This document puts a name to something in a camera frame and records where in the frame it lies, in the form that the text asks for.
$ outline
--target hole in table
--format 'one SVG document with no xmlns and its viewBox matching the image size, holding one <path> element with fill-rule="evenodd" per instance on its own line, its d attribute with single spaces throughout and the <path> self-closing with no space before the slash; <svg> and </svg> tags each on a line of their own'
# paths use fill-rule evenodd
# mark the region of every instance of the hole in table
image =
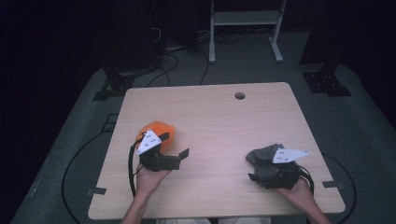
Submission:
<svg viewBox="0 0 396 224">
<path fill-rule="evenodd" d="M 246 97 L 246 95 L 240 91 L 235 94 L 235 98 L 238 100 L 243 100 L 243 99 L 245 99 L 245 97 Z"/>
</svg>

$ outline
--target metal stand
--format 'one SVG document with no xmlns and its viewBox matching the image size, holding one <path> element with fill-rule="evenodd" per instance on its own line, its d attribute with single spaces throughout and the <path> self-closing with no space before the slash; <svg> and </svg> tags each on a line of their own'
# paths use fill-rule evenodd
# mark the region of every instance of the metal stand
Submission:
<svg viewBox="0 0 396 224">
<path fill-rule="evenodd" d="M 327 93 L 329 96 L 351 96 L 347 87 L 341 85 L 334 75 L 337 66 L 337 61 L 330 61 L 319 72 L 303 73 L 309 89 L 313 93 Z"/>
<path fill-rule="evenodd" d="M 283 57 L 277 46 L 277 38 L 280 25 L 283 20 L 287 0 L 282 0 L 280 10 L 271 11 L 226 11 L 215 12 L 214 0 L 211 2 L 210 14 L 210 41 L 209 41 L 209 61 L 216 61 L 215 48 L 215 26 L 217 25 L 264 25 L 274 24 L 276 26 L 274 36 L 269 37 L 271 48 L 275 54 L 276 61 L 283 63 Z"/>
<path fill-rule="evenodd" d="M 93 101 L 105 101 L 107 97 L 124 96 L 126 91 L 132 88 L 134 78 L 123 77 L 120 73 L 111 67 L 104 68 L 107 79 L 100 91 L 97 91 Z"/>
</svg>

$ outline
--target forearm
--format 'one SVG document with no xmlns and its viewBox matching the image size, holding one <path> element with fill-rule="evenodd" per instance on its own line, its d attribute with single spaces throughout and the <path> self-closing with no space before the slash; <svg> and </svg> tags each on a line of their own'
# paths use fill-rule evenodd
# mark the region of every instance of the forearm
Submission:
<svg viewBox="0 0 396 224">
<path fill-rule="evenodd" d="M 317 204 L 303 209 L 311 224 L 331 224 L 330 220 L 323 214 Z"/>
<path fill-rule="evenodd" d="M 131 203 L 126 212 L 122 224 L 140 224 L 146 205 L 149 201 L 149 196 L 136 194 L 134 201 Z"/>
</svg>

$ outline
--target dark background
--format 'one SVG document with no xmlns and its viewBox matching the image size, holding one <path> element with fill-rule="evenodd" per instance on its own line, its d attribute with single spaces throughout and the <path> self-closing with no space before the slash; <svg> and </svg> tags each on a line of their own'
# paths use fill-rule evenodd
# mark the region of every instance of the dark background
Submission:
<svg viewBox="0 0 396 224">
<path fill-rule="evenodd" d="M 257 0 L 217 3 L 219 9 L 262 6 Z M 0 215 L 10 221 L 91 75 L 109 63 L 155 66 L 161 50 L 150 44 L 150 25 L 163 27 L 165 37 L 189 42 L 196 29 L 208 28 L 209 1 L 0 4 Z M 387 0 L 289 0 L 282 24 L 284 32 L 312 28 L 302 63 L 323 63 L 335 52 L 394 127 L 395 12 L 396 4 Z"/>
</svg>

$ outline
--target floor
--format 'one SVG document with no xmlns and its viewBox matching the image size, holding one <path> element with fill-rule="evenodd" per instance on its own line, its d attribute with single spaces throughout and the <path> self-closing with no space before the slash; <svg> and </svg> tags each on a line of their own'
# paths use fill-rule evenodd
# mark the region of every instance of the floor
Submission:
<svg viewBox="0 0 396 224">
<path fill-rule="evenodd" d="M 157 69 L 136 78 L 133 88 L 146 88 L 148 84 L 153 88 L 289 83 L 318 147 L 327 155 L 325 161 L 346 203 L 344 213 L 329 215 L 331 221 L 338 223 L 347 217 L 345 223 L 391 223 L 396 218 L 393 165 L 396 132 L 358 76 L 342 64 L 335 75 L 351 96 L 329 97 L 309 90 L 302 72 L 318 71 L 322 64 L 299 64 L 308 35 L 308 32 L 280 34 L 278 45 L 285 59 L 283 63 L 274 58 L 268 41 L 270 33 L 244 35 L 241 41 L 229 45 L 217 44 L 217 61 L 212 64 L 207 63 L 207 43 L 202 43 L 199 50 L 182 49 L 171 53 L 172 56 L 163 56 L 165 71 L 175 67 L 167 73 L 169 79 L 162 75 L 152 81 L 163 73 Z M 12 223 L 120 222 L 91 220 L 87 216 L 92 189 L 111 139 L 111 132 L 101 131 L 104 125 L 111 127 L 116 121 L 117 116 L 113 116 L 106 123 L 110 114 L 119 113 L 123 100 L 122 97 L 92 100 L 105 80 L 102 69 L 92 74 Z M 304 217 L 273 217 L 272 223 L 304 223 Z"/>
</svg>

